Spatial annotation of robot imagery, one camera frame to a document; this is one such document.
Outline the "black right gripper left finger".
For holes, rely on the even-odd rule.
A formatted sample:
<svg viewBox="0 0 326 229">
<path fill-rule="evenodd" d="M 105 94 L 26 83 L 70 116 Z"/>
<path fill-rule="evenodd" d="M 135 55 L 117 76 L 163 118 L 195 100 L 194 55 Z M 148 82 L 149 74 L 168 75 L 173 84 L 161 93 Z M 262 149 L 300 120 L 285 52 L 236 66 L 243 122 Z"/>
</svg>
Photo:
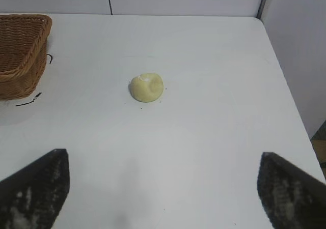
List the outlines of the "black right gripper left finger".
<svg viewBox="0 0 326 229">
<path fill-rule="evenodd" d="M 54 149 L 1 181 L 1 228 L 52 228 L 69 190 L 68 152 Z"/>
</svg>

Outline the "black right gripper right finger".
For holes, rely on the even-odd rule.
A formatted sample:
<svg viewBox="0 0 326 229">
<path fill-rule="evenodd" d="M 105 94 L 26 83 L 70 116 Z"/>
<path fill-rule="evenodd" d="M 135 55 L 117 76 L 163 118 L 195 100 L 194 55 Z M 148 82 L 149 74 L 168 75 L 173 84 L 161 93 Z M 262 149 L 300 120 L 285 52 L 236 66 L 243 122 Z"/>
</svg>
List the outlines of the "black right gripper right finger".
<svg viewBox="0 0 326 229">
<path fill-rule="evenodd" d="M 257 192 L 273 228 L 325 228 L 325 184 L 274 152 L 261 155 Z"/>
</svg>

